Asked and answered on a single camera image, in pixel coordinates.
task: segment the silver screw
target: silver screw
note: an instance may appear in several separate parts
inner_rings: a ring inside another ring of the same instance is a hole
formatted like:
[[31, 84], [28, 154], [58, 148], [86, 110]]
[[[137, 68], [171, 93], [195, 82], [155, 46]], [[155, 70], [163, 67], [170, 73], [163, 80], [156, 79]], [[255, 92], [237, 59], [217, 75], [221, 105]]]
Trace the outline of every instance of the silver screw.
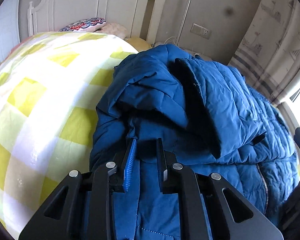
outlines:
[[219, 180], [221, 179], [221, 175], [219, 173], [214, 172], [211, 174], [211, 178], [214, 180]]
[[114, 168], [114, 167], [115, 167], [115, 162], [108, 162], [108, 163], [106, 164], [106, 167], [109, 168], [109, 169]]
[[79, 172], [76, 171], [76, 170], [73, 170], [73, 171], [70, 171], [70, 172], [69, 172], [69, 176], [72, 177], [72, 178], [78, 176], [78, 174], [79, 174]]
[[174, 163], [172, 165], [172, 168], [174, 168], [175, 170], [181, 170], [183, 168], [181, 163]]

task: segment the blue puffer jacket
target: blue puffer jacket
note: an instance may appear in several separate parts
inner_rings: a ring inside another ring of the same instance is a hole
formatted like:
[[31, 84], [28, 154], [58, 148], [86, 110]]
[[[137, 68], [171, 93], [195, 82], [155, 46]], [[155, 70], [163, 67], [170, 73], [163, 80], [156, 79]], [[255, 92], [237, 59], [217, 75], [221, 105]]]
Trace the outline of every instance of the blue puffer jacket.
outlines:
[[279, 112], [235, 68], [176, 46], [124, 59], [97, 113], [91, 170], [137, 139], [129, 191], [114, 196], [118, 239], [180, 239], [178, 196], [159, 191], [158, 137], [195, 172], [220, 173], [275, 225], [297, 185], [295, 147]]

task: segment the curtain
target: curtain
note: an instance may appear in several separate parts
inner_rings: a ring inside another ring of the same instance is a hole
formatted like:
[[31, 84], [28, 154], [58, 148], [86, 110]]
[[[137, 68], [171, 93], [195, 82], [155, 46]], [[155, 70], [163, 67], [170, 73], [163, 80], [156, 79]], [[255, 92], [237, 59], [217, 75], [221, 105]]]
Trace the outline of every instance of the curtain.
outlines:
[[300, 88], [300, 3], [261, 0], [230, 66], [274, 105]]

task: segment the yellow checkered comforter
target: yellow checkered comforter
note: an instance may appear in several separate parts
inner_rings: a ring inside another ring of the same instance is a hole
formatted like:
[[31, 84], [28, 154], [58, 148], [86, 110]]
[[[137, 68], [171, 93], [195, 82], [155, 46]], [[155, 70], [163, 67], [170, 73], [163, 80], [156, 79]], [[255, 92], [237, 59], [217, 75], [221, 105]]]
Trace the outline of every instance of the yellow checkered comforter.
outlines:
[[95, 106], [133, 53], [113, 35], [41, 33], [0, 65], [0, 221], [15, 239], [70, 170], [89, 170]]

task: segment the white bed headboard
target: white bed headboard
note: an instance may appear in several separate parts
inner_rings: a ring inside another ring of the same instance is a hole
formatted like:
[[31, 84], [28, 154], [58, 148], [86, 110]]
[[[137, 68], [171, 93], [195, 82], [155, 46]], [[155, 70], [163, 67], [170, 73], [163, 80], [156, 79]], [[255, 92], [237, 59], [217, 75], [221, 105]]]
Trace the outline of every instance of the white bed headboard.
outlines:
[[[165, 0], [154, 0], [147, 42], [153, 44]], [[139, 37], [148, 0], [41, 0], [28, 9], [29, 36], [58, 31], [75, 21], [92, 17], [105, 18], [127, 28], [129, 36]]]

